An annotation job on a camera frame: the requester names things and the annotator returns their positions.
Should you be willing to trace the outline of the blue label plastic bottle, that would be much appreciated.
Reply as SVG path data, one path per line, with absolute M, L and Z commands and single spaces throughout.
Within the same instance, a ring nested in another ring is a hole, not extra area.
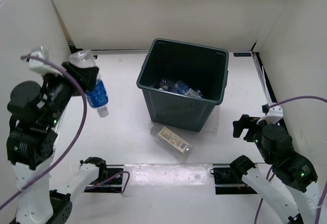
M 79 68 L 97 67 L 95 57 L 91 50 L 82 50 L 72 53 L 69 62 Z M 109 115 L 107 104 L 109 97 L 100 73 L 97 74 L 96 86 L 93 91 L 85 94 L 88 104 L 97 110 L 99 116 L 104 118 Z

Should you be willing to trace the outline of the clear bottle blue green label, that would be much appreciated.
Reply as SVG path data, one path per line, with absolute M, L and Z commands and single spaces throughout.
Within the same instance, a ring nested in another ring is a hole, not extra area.
M 190 87 L 183 82 L 182 80 L 178 80 L 170 89 L 171 93 L 186 95 L 190 90 Z

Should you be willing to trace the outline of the clear crushed plastic bottle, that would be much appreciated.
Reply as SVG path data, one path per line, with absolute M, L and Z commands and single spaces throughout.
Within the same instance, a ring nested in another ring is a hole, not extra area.
M 215 137 L 219 130 L 219 121 L 220 121 L 220 106 L 216 106 L 212 113 L 210 114 L 209 118 L 207 119 L 202 132 L 207 134 L 210 137 Z

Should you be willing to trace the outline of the large clear labelled bottle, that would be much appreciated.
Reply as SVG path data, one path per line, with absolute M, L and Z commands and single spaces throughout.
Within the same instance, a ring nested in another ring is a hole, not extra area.
M 161 148 L 182 162 L 187 160 L 193 150 L 192 144 L 164 125 L 153 125 L 150 135 Z

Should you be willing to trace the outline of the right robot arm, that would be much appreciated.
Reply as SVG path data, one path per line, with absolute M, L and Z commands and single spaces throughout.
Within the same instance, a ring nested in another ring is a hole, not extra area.
M 282 223 L 325 223 L 326 212 L 319 203 L 318 176 L 313 164 L 293 148 L 292 137 L 278 124 L 242 115 L 233 121 L 233 137 L 244 129 L 247 142 L 254 142 L 264 162 L 286 186 L 294 201 L 285 198 L 245 155 L 231 162 L 229 176 L 235 183 L 250 186 L 275 211 Z

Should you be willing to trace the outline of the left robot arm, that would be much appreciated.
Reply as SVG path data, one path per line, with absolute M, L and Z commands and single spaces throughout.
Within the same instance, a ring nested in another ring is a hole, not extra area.
M 43 84 L 25 81 L 11 92 L 7 157 L 18 187 L 14 223 L 66 223 L 73 202 L 90 183 L 107 179 L 106 162 L 98 157 L 81 161 L 79 171 L 57 189 L 49 188 L 49 167 L 58 134 L 55 128 L 71 97 L 96 86 L 99 69 L 63 64 L 66 75 L 47 73 Z

